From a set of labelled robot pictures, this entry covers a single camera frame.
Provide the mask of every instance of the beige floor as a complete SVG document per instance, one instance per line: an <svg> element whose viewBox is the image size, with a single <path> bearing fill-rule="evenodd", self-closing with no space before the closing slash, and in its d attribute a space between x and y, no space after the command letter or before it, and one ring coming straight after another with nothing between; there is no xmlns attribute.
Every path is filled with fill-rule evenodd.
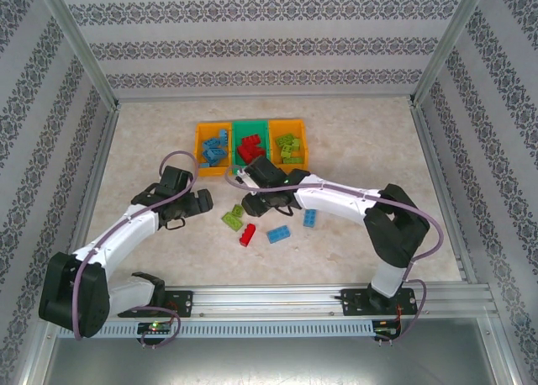
<svg viewBox="0 0 538 385"><path fill-rule="evenodd" d="M110 226L130 199L158 182L161 159L177 149L193 150L196 124L230 119L301 118L310 149L309 170L334 182L362 188L402 186L419 208L441 219L430 175L405 98L267 99L177 103L129 103L119 116L88 239ZM174 166L192 168L186 157ZM303 227L303 212L292 218L271 211L256 224L251 244L221 222L245 195L222 177L200 178L214 209L187 220L178 231L160 230L145 240L116 271L114 280L144 271L168 285L309 284L371 280L378 258L366 229L318 213L314 229ZM290 239L270 245L266 232L287 224ZM428 233L425 251L436 241ZM447 240L412 271L428 281L461 280Z"/></svg>

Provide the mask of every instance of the striped wall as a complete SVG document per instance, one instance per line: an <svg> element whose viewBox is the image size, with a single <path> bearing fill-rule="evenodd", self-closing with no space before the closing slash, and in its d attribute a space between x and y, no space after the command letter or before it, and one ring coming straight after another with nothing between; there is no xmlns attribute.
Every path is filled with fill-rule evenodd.
<svg viewBox="0 0 538 385"><path fill-rule="evenodd" d="M481 0L422 104L475 271L538 383L538 0Z"/></svg>
<svg viewBox="0 0 538 385"><path fill-rule="evenodd" d="M460 0L65 0L119 99L410 94Z"/></svg>
<svg viewBox="0 0 538 385"><path fill-rule="evenodd" d="M0 384L68 251L108 110L43 0L0 0Z"/></svg>

